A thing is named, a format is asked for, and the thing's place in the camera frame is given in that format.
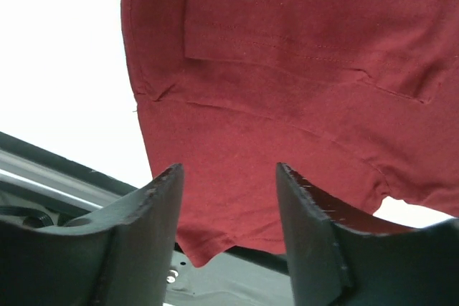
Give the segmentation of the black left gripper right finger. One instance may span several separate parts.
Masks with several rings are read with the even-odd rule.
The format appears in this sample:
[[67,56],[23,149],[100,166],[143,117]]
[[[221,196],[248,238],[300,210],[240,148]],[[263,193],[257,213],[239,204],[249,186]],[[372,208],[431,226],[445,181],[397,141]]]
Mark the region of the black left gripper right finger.
[[296,305],[456,305],[458,220],[422,229],[367,214],[276,167]]

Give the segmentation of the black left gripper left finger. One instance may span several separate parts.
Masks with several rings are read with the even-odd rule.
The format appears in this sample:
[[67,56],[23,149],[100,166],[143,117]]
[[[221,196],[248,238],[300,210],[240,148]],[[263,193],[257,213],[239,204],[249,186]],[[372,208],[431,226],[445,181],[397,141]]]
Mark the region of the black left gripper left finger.
[[184,185],[180,164],[64,226],[1,222],[3,305],[161,305]]

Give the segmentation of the dark red t shirt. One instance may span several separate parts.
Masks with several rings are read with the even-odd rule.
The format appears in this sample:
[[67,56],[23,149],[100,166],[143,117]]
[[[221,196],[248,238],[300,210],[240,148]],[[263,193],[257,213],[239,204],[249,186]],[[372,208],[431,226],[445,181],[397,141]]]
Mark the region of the dark red t shirt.
[[195,267],[285,251],[275,166],[367,213],[458,215],[458,0],[121,0],[154,173],[185,169]]

